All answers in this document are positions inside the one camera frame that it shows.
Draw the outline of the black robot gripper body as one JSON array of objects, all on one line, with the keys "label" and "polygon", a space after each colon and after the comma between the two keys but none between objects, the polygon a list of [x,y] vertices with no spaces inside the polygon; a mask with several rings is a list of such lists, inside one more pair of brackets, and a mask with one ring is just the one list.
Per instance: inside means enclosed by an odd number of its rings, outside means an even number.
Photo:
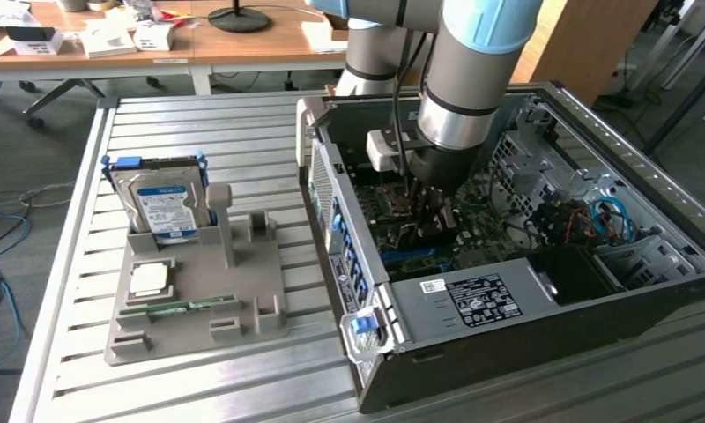
[{"label": "black robot gripper body", "polygon": [[410,158],[412,176],[444,194],[454,194],[472,175],[477,149],[420,149]]}]

